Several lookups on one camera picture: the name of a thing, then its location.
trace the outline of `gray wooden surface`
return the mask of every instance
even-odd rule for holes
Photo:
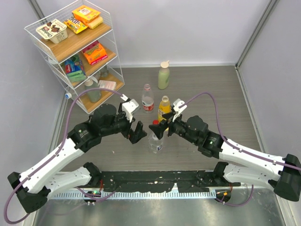
[[[151,133],[148,125],[157,119],[158,106],[163,95],[169,96],[172,102],[177,98],[186,101],[201,91],[210,91],[217,100],[224,135],[242,145],[260,150],[233,66],[171,67],[170,83],[165,90],[157,87],[158,68],[124,68],[123,76],[126,84],[119,91],[138,103],[141,103],[145,83],[150,84],[153,89],[153,113],[146,114],[141,109],[134,115],[136,121],[143,122],[148,135]],[[116,95],[107,101],[117,108],[120,102],[121,99]],[[214,105],[209,96],[201,96],[191,102],[183,113],[183,120],[194,115],[201,117],[209,124],[210,130],[217,132]],[[88,115],[76,105],[68,129],[71,130],[87,118]],[[217,159],[203,156],[196,146],[175,134],[164,137],[161,154],[149,152],[148,136],[135,145],[121,134],[104,137],[100,145],[71,162],[63,171],[73,171],[88,161],[93,162],[100,170],[212,170],[218,162]]]

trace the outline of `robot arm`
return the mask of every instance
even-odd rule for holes
[[[143,131],[141,121],[137,123],[135,131],[131,129],[131,125],[135,121],[133,114],[139,109],[138,103],[125,96],[123,96],[123,99],[125,102],[120,104],[118,113],[116,113],[117,110],[114,106],[104,104],[93,115],[90,115],[86,122],[76,125],[68,133],[59,154],[56,153],[61,144],[27,171],[23,173],[13,172],[8,176],[10,184],[15,189],[28,175],[55,155],[55,158],[47,164],[47,167],[41,168],[25,181],[16,193],[27,213],[38,210],[57,193],[76,186],[97,185],[102,175],[99,169],[90,162],[62,176],[55,176],[55,174],[68,163],[98,145],[102,137],[121,133],[132,144],[135,144],[147,135]]]
[[[198,116],[190,117],[184,122],[182,112],[186,108],[184,102],[177,99],[172,106],[172,112],[164,114],[164,120],[159,125],[150,125],[149,128],[159,139],[169,128],[167,136],[174,133],[179,135],[197,146],[203,155],[245,166],[219,162],[214,169],[216,182],[243,182],[263,186],[287,200],[295,202],[299,200],[301,174],[298,170],[287,167],[287,165],[301,167],[296,156],[288,154],[283,158],[244,147],[210,131],[208,124]]]

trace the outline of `orange package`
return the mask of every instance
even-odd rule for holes
[[[72,13],[76,19],[83,22],[86,26],[100,15],[100,12],[85,5],[73,10]]]
[[[108,55],[104,47],[98,42],[95,41],[92,44],[88,45],[82,50],[85,58],[89,64],[94,65],[101,60],[108,58]]]

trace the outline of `gray wall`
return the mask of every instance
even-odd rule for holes
[[[61,84],[24,30],[37,20],[28,2],[3,1],[2,8],[5,10],[0,21],[5,25],[0,36],[1,214],[12,191],[7,176],[13,171],[27,170],[47,154],[63,97]],[[16,198],[9,206],[9,215],[11,220],[24,215]]]
[[[45,15],[73,1],[37,0]],[[110,12],[123,65],[234,64],[269,2],[89,1]]]
[[[301,160],[300,12],[301,1],[279,1],[241,72],[267,152]],[[291,205],[300,224],[301,202]]]

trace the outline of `white metal rack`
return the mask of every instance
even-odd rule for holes
[[[58,44],[54,44],[51,41],[45,41],[36,32],[36,28],[54,19],[58,19],[63,22],[72,16],[72,11],[81,5],[86,5],[88,7],[94,8],[101,12],[101,17],[103,18],[103,23],[97,26],[95,29],[91,30],[87,28],[79,34],[74,34],[69,28],[67,28],[68,38],[63,40]],[[61,64],[74,54],[79,53],[83,48],[90,45],[92,42],[98,40],[106,49],[108,58],[102,60],[101,62],[90,66],[86,59],[81,58],[85,71],[86,80],[95,75],[104,66],[107,66],[109,70],[109,76],[105,80],[115,81],[117,83],[116,90],[124,86],[124,78],[122,75],[122,70],[120,66],[120,59],[117,51],[116,39],[113,32],[112,20],[109,12],[104,9],[92,4],[87,0],[77,0],[70,5],[62,8],[61,10],[31,24],[24,28],[34,45],[39,49],[40,53],[43,55],[45,61],[48,63],[49,67],[53,73],[57,76],[63,88],[66,92],[72,94],[72,99],[74,99],[81,91],[84,90],[84,81],[81,82],[70,82],[68,79],[64,67]],[[49,59],[56,62],[53,65],[49,62]],[[112,68],[113,65],[119,65],[119,68]],[[96,103],[91,103],[87,97],[84,95],[81,97],[77,104],[88,114],[92,113],[100,104],[106,101],[112,94],[109,92],[102,92],[102,97],[100,101]]]

